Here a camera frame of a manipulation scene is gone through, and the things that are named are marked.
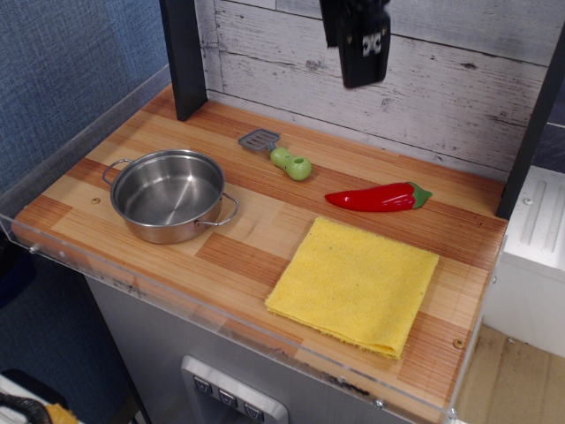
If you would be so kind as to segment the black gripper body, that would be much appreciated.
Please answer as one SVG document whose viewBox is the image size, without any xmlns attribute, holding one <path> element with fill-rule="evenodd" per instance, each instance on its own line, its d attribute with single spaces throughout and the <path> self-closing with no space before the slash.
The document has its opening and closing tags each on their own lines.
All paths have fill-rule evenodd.
<svg viewBox="0 0 565 424">
<path fill-rule="evenodd" d="M 385 10 L 389 0 L 340 0 L 339 13 L 343 16 L 377 14 Z"/>
</svg>

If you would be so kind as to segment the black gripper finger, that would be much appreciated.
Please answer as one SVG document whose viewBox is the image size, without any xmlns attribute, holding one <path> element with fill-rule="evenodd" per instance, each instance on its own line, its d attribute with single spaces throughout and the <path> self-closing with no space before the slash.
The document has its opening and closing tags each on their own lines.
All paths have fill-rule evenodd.
<svg viewBox="0 0 565 424">
<path fill-rule="evenodd" d="M 320 0 L 320 12 L 329 48 L 338 47 L 337 27 L 340 7 L 339 0 Z"/>
<path fill-rule="evenodd" d="M 367 86 L 385 79 L 391 41 L 387 12 L 369 11 L 340 18 L 337 40 L 346 88 Z"/>
</svg>

